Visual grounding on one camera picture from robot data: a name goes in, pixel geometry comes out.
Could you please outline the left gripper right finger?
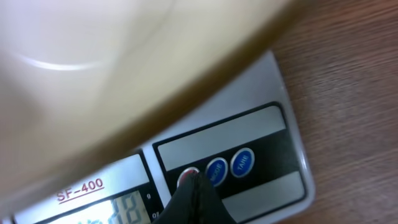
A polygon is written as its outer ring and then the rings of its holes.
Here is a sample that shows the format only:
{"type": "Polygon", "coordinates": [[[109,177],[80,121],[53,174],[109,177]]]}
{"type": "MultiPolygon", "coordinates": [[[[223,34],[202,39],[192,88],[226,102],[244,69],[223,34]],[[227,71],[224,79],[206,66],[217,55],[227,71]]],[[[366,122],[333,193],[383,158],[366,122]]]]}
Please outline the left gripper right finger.
{"type": "Polygon", "coordinates": [[[236,224],[203,174],[194,176],[194,223],[236,224]]]}

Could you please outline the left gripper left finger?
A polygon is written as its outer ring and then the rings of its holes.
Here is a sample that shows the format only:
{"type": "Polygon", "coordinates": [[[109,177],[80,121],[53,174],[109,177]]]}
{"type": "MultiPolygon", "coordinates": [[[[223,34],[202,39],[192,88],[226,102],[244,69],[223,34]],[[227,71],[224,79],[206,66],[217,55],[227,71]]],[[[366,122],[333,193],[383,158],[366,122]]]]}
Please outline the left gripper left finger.
{"type": "Polygon", "coordinates": [[[182,180],[167,206],[152,224],[196,223],[196,176],[188,175],[182,180]]]}

